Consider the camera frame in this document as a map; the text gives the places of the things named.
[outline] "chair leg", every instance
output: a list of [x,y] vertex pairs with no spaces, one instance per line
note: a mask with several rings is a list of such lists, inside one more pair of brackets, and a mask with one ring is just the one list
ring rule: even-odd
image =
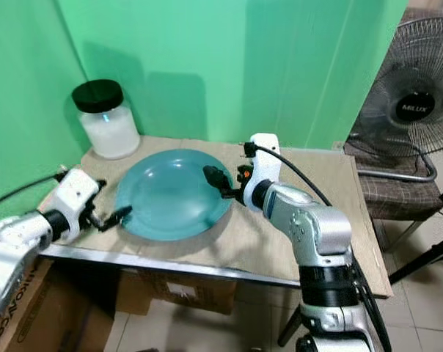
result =
[[389,240],[386,236],[386,230],[384,229],[383,221],[380,219],[371,218],[373,229],[375,230],[376,240],[380,246],[380,251],[384,252],[389,247]]
[[393,253],[396,248],[405,240],[407,240],[411,235],[414,233],[417,228],[423,224],[423,221],[414,221],[412,224],[409,225],[407,229],[404,230],[403,233],[401,233],[398,238],[394,240],[394,242],[390,243],[387,248],[384,249],[384,252]]

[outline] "jar lid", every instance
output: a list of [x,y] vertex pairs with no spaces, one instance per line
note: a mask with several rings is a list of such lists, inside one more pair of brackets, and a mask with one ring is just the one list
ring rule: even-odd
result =
[[72,99],[80,111],[95,114],[118,107],[124,101],[124,94],[116,81],[96,79],[76,87]]

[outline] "teal plate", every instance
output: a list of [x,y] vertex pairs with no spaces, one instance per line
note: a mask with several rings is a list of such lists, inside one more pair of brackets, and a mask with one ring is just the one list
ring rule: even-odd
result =
[[219,160],[190,149],[153,154],[132,166],[119,183],[115,203],[116,209],[132,206],[122,221],[124,228],[155,241],[183,240],[211,228],[231,201],[207,183],[205,165],[230,177]]

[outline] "metal table frame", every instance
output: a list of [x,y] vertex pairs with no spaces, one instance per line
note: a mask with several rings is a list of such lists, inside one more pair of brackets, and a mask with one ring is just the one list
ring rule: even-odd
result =
[[60,246],[57,244],[51,244],[45,251],[41,252],[41,256],[50,257],[51,259],[62,258],[86,260],[94,263],[117,265],[122,268],[145,268],[158,271],[173,271],[182,274],[196,274],[200,276],[210,276],[219,279],[248,281],[258,284],[290,287],[296,289],[300,288],[299,281],[277,279],[275,277],[252,274],[248,271],[242,271],[238,269],[177,263],[168,260],[155,260],[141,257],[136,254],[97,251],[94,249]]

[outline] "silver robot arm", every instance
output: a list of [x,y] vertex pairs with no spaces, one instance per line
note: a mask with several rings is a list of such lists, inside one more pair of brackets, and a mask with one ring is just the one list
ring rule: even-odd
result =
[[106,221],[93,215],[92,201],[105,184],[80,169],[71,169],[40,211],[0,221],[0,313],[9,304],[24,271],[53,241],[69,243],[91,225],[105,231],[130,213],[131,207],[125,207]]
[[303,298],[296,315],[311,333],[299,344],[313,344],[320,352],[374,352],[351,276],[351,225],[345,215],[279,183],[268,186],[262,204],[265,218],[290,239],[299,264]]
[[281,333],[279,345],[284,346],[303,323],[310,334],[297,341],[297,351],[374,352],[367,314],[358,299],[347,217],[316,202],[308,193],[279,183],[281,161],[257,147],[279,154],[274,134],[251,137],[244,149],[252,166],[238,167],[240,189],[227,189],[229,183],[223,173],[212,166],[205,166],[203,171],[222,197],[236,198],[248,209],[262,211],[292,243],[302,301]]

